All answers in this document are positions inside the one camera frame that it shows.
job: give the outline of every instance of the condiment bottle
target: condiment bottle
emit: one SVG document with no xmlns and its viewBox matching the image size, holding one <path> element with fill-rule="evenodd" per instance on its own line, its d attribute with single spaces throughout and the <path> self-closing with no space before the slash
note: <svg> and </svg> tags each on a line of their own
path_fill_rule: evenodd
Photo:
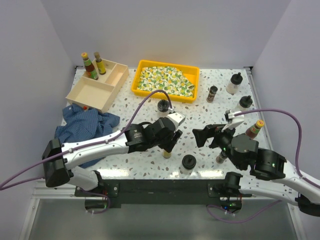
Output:
<svg viewBox="0 0 320 240">
<path fill-rule="evenodd" d="M 106 73 L 106 68 L 104 63 L 102 62 L 102 59 L 100 57 L 99 52 L 95 52 L 94 53 L 94 57 L 95 57 L 95 62 L 96 62 L 96 66 L 98 68 L 99 74 L 103 75 Z"/>
<path fill-rule="evenodd" d="M 253 101 L 251 96 L 243 96 L 237 104 L 237 108 L 240 109 L 241 112 L 249 110 Z"/>
<path fill-rule="evenodd" d="M 233 74 L 230 83 L 226 86 L 226 91 L 230 94 L 235 94 L 238 91 L 239 85 L 241 84 L 243 78 L 241 76 L 241 72 L 238 74 Z"/>
<path fill-rule="evenodd" d="M 158 102 L 158 118 L 164 118 L 169 113 L 169 102 L 167 100 L 160 100 Z"/>
<path fill-rule="evenodd" d="M 162 156 L 166 159 L 169 159 L 171 157 L 171 152 L 167 152 L 163 149 Z"/>
<path fill-rule="evenodd" d="M 83 52 L 81 56 L 83 58 L 84 67 L 88 73 L 89 78 L 98 80 L 99 77 L 98 77 L 97 71 L 95 69 L 95 66 L 92 64 L 91 60 L 89 59 L 88 53 Z"/>
<path fill-rule="evenodd" d="M 248 137 L 250 137 L 251 139 L 255 139 L 255 137 L 258 135 L 258 133 L 260 132 L 260 129 L 265 125 L 265 122 L 263 120 L 258 120 L 256 121 L 256 123 L 254 125 L 252 125 L 251 127 L 249 127 L 246 131 L 245 131 L 245 135 L 247 135 Z"/>
<path fill-rule="evenodd" d="M 223 151 L 221 151 L 220 154 L 216 157 L 215 161 L 218 164 L 223 164 L 227 158 L 227 155 Z"/>
<path fill-rule="evenodd" d="M 193 172 L 196 163 L 197 160 L 193 155 L 185 155 L 181 162 L 180 173 L 190 175 Z"/>
<path fill-rule="evenodd" d="M 216 86 L 210 87 L 208 97 L 206 98 L 208 103 L 212 103 L 214 101 L 217 91 L 218 88 Z"/>
</svg>

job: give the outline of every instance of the small glass jar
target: small glass jar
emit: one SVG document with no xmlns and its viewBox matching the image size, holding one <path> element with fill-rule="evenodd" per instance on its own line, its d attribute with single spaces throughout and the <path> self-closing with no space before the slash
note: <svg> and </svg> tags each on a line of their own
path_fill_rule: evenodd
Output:
<svg viewBox="0 0 320 240">
<path fill-rule="evenodd" d="M 167 100 L 160 100 L 157 106 L 158 118 L 165 118 L 169 113 L 169 102 Z"/>
<path fill-rule="evenodd" d="M 228 86 L 226 86 L 226 91 L 229 94 L 235 94 L 238 91 L 239 85 L 242 83 L 242 76 L 241 76 L 241 72 L 238 72 L 238 74 L 233 74 L 231 79 L 230 79 L 230 83 L 228 84 Z"/>
<path fill-rule="evenodd" d="M 166 150 L 163 149 L 162 156 L 165 159 L 169 159 L 171 157 L 171 152 L 167 152 Z"/>
<path fill-rule="evenodd" d="M 215 161 L 218 164 L 223 164 L 227 158 L 227 155 L 223 151 L 221 151 L 220 154 L 216 157 Z"/>
<path fill-rule="evenodd" d="M 238 104 L 236 105 L 236 107 L 241 111 L 241 112 L 245 112 L 247 110 L 250 109 L 251 105 L 252 105 L 253 101 L 251 96 L 243 96 L 240 101 L 238 102 Z"/>
</svg>

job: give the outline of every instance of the terrazzo tabletop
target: terrazzo tabletop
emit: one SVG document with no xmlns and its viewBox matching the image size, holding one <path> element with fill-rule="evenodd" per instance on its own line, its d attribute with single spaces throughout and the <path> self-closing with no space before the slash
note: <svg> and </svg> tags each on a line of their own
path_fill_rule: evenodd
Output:
<svg viewBox="0 0 320 240">
<path fill-rule="evenodd" d="M 72 87 L 84 74 L 85 69 L 78 67 L 74 76 Z M 231 95 L 227 93 L 226 86 L 233 74 L 241 73 L 243 81 L 239 91 Z M 131 85 L 136 69 L 129 69 L 129 77 L 119 91 L 116 99 L 109 109 L 109 113 L 120 116 L 120 123 L 113 131 L 121 130 L 126 126 L 143 97 L 136 96 L 131 91 Z M 212 103 L 206 101 L 209 87 L 215 85 L 218 92 Z M 212 139 L 198 148 L 192 129 L 203 129 L 209 124 L 226 124 L 225 111 L 236 107 L 242 96 L 253 95 L 249 79 L 244 69 L 201 69 L 197 98 L 193 103 L 173 101 L 176 111 L 185 115 L 184 123 L 179 127 L 183 134 L 168 159 L 162 156 L 162 149 L 151 148 L 145 152 L 112 155 L 105 157 L 97 164 L 88 167 L 88 170 L 98 170 L 104 179 L 224 179 L 227 172 L 238 172 L 249 176 L 248 171 L 239 171 L 227 159 L 222 164 L 216 163 L 220 149 L 210 149 L 208 145 Z M 133 123 L 153 123 L 157 117 L 157 103 L 159 99 L 151 98 L 141 108 Z M 235 135 L 244 133 L 248 127 L 259 119 L 257 113 L 245 115 L 245 122 L 236 128 Z M 268 148 L 266 136 L 263 131 L 256 137 L 260 148 Z M 181 161 L 185 155 L 196 158 L 196 166 L 191 175 L 182 174 Z"/>
</svg>

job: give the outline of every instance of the metal frame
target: metal frame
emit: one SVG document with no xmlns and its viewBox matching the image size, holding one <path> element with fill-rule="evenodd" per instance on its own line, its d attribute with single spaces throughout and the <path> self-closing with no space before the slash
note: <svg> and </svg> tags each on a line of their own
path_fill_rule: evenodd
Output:
<svg viewBox="0 0 320 240">
<path fill-rule="evenodd" d="M 252 87 L 252 93 L 253 93 L 254 101 L 256 103 L 256 107 L 257 108 L 261 108 L 261 104 L 260 104 L 260 101 L 259 101 L 259 98 L 258 98 L 257 89 L 256 89 L 256 86 L 255 86 L 255 82 L 254 82 L 254 78 L 253 78 L 253 75 L 252 75 L 252 71 L 251 71 L 251 69 L 249 67 L 246 67 L 245 70 L 246 70 L 246 74 L 247 74 L 248 79 L 249 79 L 249 83 L 250 83 L 250 85 Z M 266 122 L 265 117 L 264 117 L 264 113 L 263 112 L 259 112 L 258 114 L 259 114 L 260 118 L 264 122 Z M 269 135 L 269 132 L 268 132 L 267 124 L 265 124 L 263 132 L 265 134 L 266 142 L 268 144 L 268 147 L 271 150 L 274 150 L 274 148 L 272 146 L 271 139 L 270 139 L 270 135 Z M 300 218 L 299 208 L 296 207 L 296 206 L 293 206 L 293 205 L 291 205 L 289 203 L 288 203 L 288 208 L 289 208 L 289 212 L 290 212 L 290 215 L 291 215 L 291 220 L 292 220 L 292 223 L 293 223 L 293 226 L 294 226 L 294 229 L 295 229 L 295 234 L 296 234 L 297 238 L 299 240 L 307 239 L 306 231 L 305 231 L 305 229 L 303 227 L 303 223 L 302 223 L 301 218 Z"/>
<path fill-rule="evenodd" d="M 245 67 L 247 76 L 248 76 L 248 80 L 249 83 L 252 87 L 252 93 L 253 93 L 253 98 L 255 100 L 256 103 L 256 107 L 260 108 L 261 104 L 258 98 L 258 94 L 257 94 L 257 90 L 255 87 L 255 83 L 254 83 L 254 79 L 252 76 L 252 72 L 251 69 L 249 67 Z M 258 113 L 260 118 L 262 120 L 265 121 L 265 117 L 264 114 L 262 112 Z M 269 136 L 269 132 L 268 132 L 268 127 L 267 125 L 265 125 L 263 132 L 265 134 L 266 137 L 266 142 L 268 144 L 269 149 L 273 150 L 273 146 L 271 143 L 271 139 Z M 87 200 L 95 200 L 97 199 L 97 197 L 75 197 L 75 187 L 69 184 L 65 184 L 63 186 L 60 187 L 56 187 L 56 188 L 47 188 L 45 181 L 44 180 L 39 180 L 36 182 L 35 187 L 34 187 L 34 191 L 32 194 L 32 199 L 29 205 L 29 209 L 27 211 L 25 220 L 24 220 L 24 224 L 20 233 L 20 237 L 19 240 L 28 240 L 31 230 L 32 230 L 32 226 L 34 224 L 34 220 L 36 217 L 36 213 L 39 207 L 39 202 L 40 199 L 77 199 L 77 200 L 83 200 L 83 199 L 87 199 Z M 268 199 L 267 197 L 261 197 L 261 196 L 255 196 L 252 195 L 252 198 L 248 198 L 248 200 L 265 200 Z M 291 216 L 291 220 L 295 229 L 295 233 L 297 235 L 297 238 L 299 240 L 305 240 L 307 239 L 307 235 L 305 232 L 305 229 L 303 228 L 303 224 L 300 218 L 300 214 L 299 214 L 299 209 L 296 206 L 293 206 L 291 204 L 288 204 L 288 209 L 290 212 L 290 216 Z"/>
<path fill-rule="evenodd" d="M 25 219 L 24 219 L 24 223 L 22 226 L 19 240 L 28 240 L 29 239 L 29 236 L 30 236 L 30 233 L 32 230 L 32 226 L 35 221 L 36 213 L 38 210 L 39 202 L 40 202 L 39 198 L 31 199 L 29 209 L 28 209 L 26 216 L 25 216 Z"/>
</svg>

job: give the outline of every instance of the purple cable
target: purple cable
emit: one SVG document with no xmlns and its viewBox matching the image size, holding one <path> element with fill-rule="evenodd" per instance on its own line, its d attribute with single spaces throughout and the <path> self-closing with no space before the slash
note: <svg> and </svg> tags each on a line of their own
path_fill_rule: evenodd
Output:
<svg viewBox="0 0 320 240">
<path fill-rule="evenodd" d="M 153 94 L 155 94 L 155 93 L 164 93 L 165 96 L 168 98 L 168 101 L 169 101 L 169 104 L 170 104 L 170 108 L 172 108 L 172 103 L 171 103 L 170 97 L 169 97 L 169 95 L 168 95 L 164 90 L 155 90 L 155 91 L 151 92 L 151 93 L 150 93 L 148 96 L 146 96 L 146 97 L 143 99 L 143 101 L 139 104 L 139 106 L 138 106 L 137 109 L 135 110 L 135 112 L 134 112 L 134 114 L 132 115 L 130 121 L 129 121 L 128 124 L 124 127 L 124 129 L 122 129 L 122 131 L 121 131 L 118 135 L 110 138 L 110 139 L 108 140 L 109 142 L 110 142 L 110 141 L 114 141 L 115 139 L 117 139 L 118 137 L 120 137 L 120 136 L 129 128 L 130 124 L 131 124 L 131 123 L 133 122 L 133 120 L 135 119 L 135 117 L 136 117 L 137 113 L 139 112 L 139 110 L 141 109 L 142 105 L 148 100 L 148 98 L 150 98 L 150 97 L 151 97 Z M 81 146 L 74 147 L 73 150 L 75 151 L 75 150 L 79 150 L 79 149 L 91 147 L 91 146 L 94 146 L 94 145 L 104 144 L 104 143 L 106 143 L 106 142 L 105 142 L 105 141 L 96 141 L 96 142 L 92 142 L 92 143 L 87 143 L 87 144 L 84 144 L 84 145 L 81 145 Z M 23 174 L 24 172 L 26 172 L 26 171 L 28 171 L 28 170 L 30 170 L 30 169 L 32 169 L 32 168 L 34 168 L 34 167 L 36 167 L 36 166 L 38 166 L 38 165 L 40 165 L 40 164 L 43 164 L 43 163 L 48 162 L 48 161 L 51 161 L 51 160 L 53 160 L 53 159 L 55 159 L 55 158 L 61 157 L 61 156 L 63 156 L 64 154 L 67 154 L 67 153 L 69 153 L 68 150 L 67 150 L 67 151 L 64 151 L 64 152 L 57 153 L 57 154 L 55 154 L 55 155 L 52 155 L 52 156 L 50 156 L 50 157 L 47 157 L 47 158 L 43 159 L 42 161 L 36 162 L 36 163 L 34 163 L 33 165 L 31 165 L 31 166 L 29 166 L 29 167 L 27 167 L 27 168 L 19 171 L 18 173 L 16 173 L 16 174 L 14 174 L 13 176 L 9 177 L 7 180 L 5 180 L 4 182 L 2 182 L 2 183 L 0 184 L 0 191 L 5 190 L 5 189 L 8 189 L 8 188 L 11 188 L 11 187 L 14 187 L 14 186 L 17 186 L 17 185 L 20 185 L 20 184 L 23 184 L 23 183 L 26 183 L 26 182 L 30 182 L 30 181 L 33 181 L 33 180 L 43 179 L 44 177 L 33 177 L 33 178 L 29 178 L 29 179 L 26 179 L 26 180 L 18 181 L 18 182 L 16 182 L 16 183 L 11 184 L 11 185 L 5 186 L 6 184 L 8 184 L 9 182 L 11 182 L 11 181 L 12 181 L 13 179 L 15 179 L 16 177 L 18 177 L 18 176 L 20 176 L 21 174 Z"/>
<path fill-rule="evenodd" d="M 215 215 L 214 213 L 212 213 L 210 210 L 209 210 L 209 207 L 213 207 L 213 208 L 217 208 L 217 209 L 221 209 L 224 211 L 223 208 L 221 207 L 218 207 L 218 206 L 215 206 L 215 205 L 208 205 L 206 206 L 206 211 L 212 216 L 214 217 L 215 219 L 221 221 L 221 222 L 224 222 L 224 223 L 227 223 L 227 224 L 243 224 L 243 223 L 246 223 L 248 221 L 250 221 L 251 219 L 255 218 L 256 216 L 258 216 L 259 214 L 261 214 L 263 211 L 271 208 L 272 206 L 280 203 L 281 200 L 278 200 L 278 201 L 274 201 L 272 203 L 270 203 L 269 205 L 265 206 L 264 208 L 260 209 L 257 213 L 255 213 L 254 215 L 248 217 L 247 219 L 244 219 L 244 220 L 240 220 L 240 221 L 229 221 L 229 220 L 225 220 L 217 215 Z"/>
<path fill-rule="evenodd" d="M 313 182 L 313 181 L 309 180 L 308 178 L 304 177 L 302 175 L 300 169 L 299 169 L 299 153 L 300 153 L 300 147 L 301 147 L 301 141 L 302 141 L 302 127 L 301 127 L 301 124 L 300 124 L 299 120 L 294 115 L 292 115 L 290 112 L 287 112 L 287 111 L 284 111 L 284 110 L 280 110 L 280 109 L 274 109 L 274 108 L 262 108 L 262 109 L 249 110 L 249 111 L 237 113 L 234 116 L 240 116 L 240 115 L 251 114 L 251 113 L 258 113 L 258 112 L 277 112 L 277 113 L 288 115 L 289 117 L 291 117 L 295 121 L 295 123 L 298 126 L 298 144 L 296 146 L 296 151 L 295 151 L 295 168 L 296 168 L 296 172 L 307 183 L 309 183 L 309 184 L 315 186 L 316 188 L 320 189 L 320 185 L 318 185 L 315 182 Z"/>
<path fill-rule="evenodd" d="M 103 214 L 104 212 L 106 212 L 109 208 L 110 208 L 110 205 L 111 205 L 111 201 L 110 201 L 110 198 L 107 196 L 107 195 L 104 195 L 104 194 L 100 194 L 100 193 L 94 193 L 94 192 L 89 192 L 89 191 L 86 191 L 86 190 L 83 190 L 81 187 L 80 187 L 80 190 L 82 192 L 84 192 L 85 194 L 88 194 L 88 195 L 95 195 L 95 196 L 98 196 L 98 197 L 103 197 L 103 198 L 106 198 L 107 200 L 107 205 L 106 207 L 101 210 L 101 211 L 88 211 L 89 213 L 91 214 Z"/>
</svg>

